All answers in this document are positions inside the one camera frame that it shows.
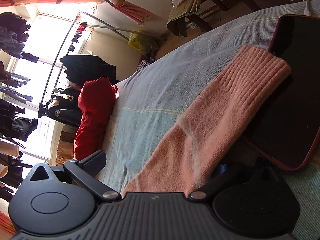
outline ribbed black surface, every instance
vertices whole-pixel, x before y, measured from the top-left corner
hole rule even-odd
[[[19,233],[12,239],[40,240],[44,239],[44,236],[28,236]],[[89,239],[232,240],[247,238],[228,232],[214,220],[208,206],[191,203],[182,193],[128,193],[119,202],[101,205],[92,220],[79,230],[50,237],[50,240]]]

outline smartphone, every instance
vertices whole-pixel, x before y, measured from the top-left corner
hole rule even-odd
[[[290,65],[291,74],[265,101],[245,137],[282,170],[297,171],[320,138],[320,18],[282,16],[268,50]]]

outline yellow plastic bag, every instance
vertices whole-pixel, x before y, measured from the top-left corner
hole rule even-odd
[[[128,45],[140,51],[143,55],[159,49],[158,44],[149,36],[130,33]]]

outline metal screw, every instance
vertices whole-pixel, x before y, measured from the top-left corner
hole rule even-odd
[[[190,197],[192,197],[193,199],[204,199],[206,196],[206,193],[202,191],[194,191],[190,194]]]
[[[102,196],[106,199],[116,199],[119,196],[118,192],[115,191],[106,191],[102,194]]]

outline clothes drying pole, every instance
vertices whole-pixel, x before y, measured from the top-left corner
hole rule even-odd
[[[66,41],[66,39],[67,39],[70,31],[72,30],[72,27],[75,25],[75,23],[76,23],[77,19],[80,17],[80,14],[81,14],[81,13],[84,13],[84,14],[92,17],[92,19],[95,19],[96,21],[104,24],[104,26],[103,26],[103,25],[90,25],[90,24],[86,24],[85,26],[87,26],[87,27],[98,27],[98,28],[109,29],[109,30],[113,31],[114,33],[118,34],[119,36],[121,36],[122,38],[126,39],[127,41],[129,41],[129,39],[128,39],[126,36],[124,36],[123,34],[121,34],[119,31],[129,32],[129,33],[137,33],[137,34],[141,34],[141,35],[145,35],[145,36],[152,37],[152,38],[157,39],[157,40],[164,40],[164,41],[166,40],[166,39],[164,39],[164,38],[161,38],[160,36],[154,36],[154,35],[151,35],[151,34],[148,34],[148,33],[145,33],[145,32],[137,32],[137,31],[127,30],[127,29],[116,28],[116,27],[113,27],[112,25],[106,23],[105,21],[102,21],[101,19],[99,19],[99,18],[91,15],[90,13],[83,12],[83,11],[78,12],[75,20],[72,22],[72,24],[71,24],[71,26],[70,26],[70,29],[68,30],[68,32],[67,32],[67,34],[66,34],[66,36],[65,36],[65,38],[64,38],[64,40],[63,40],[63,42],[62,42],[62,44],[61,44],[61,46],[60,46],[60,49],[59,49],[59,51],[58,51],[58,53],[57,53],[57,56],[56,56],[56,58],[55,58],[55,60],[54,60],[54,62],[53,62],[53,64],[52,64],[52,67],[51,67],[51,70],[50,70],[50,73],[49,73],[49,76],[48,76],[48,79],[47,79],[47,83],[45,84],[45,87],[44,87],[44,91],[43,91],[43,94],[42,94],[42,98],[41,98],[40,104],[43,104],[44,96],[45,96],[45,93],[46,93],[46,90],[47,90],[47,87],[48,87],[48,84],[49,84],[49,80],[50,80],[50,77],[51,77],[53,68],[54,68],[54,66],[55,66],[55,64],[56,64],[56,62],[57,62],[58,56],[59,56],[59,54],[60,54],[60,51],[61,51],[61,49],[62,49],[62,46],[64,45],[64,43],[65,43],[65,41]],[[61,75],[63,66],[64,66],[64,65],[62,64],[61,67],[60,67],[60,70],[59,70],[59,73],[58,73],[56,82],[55,82],[55,84],[54,84],[55,87],[56,87],[57,84],[58,84],[58,81],[59,81],[59,78],[60,78],[60,75]]]

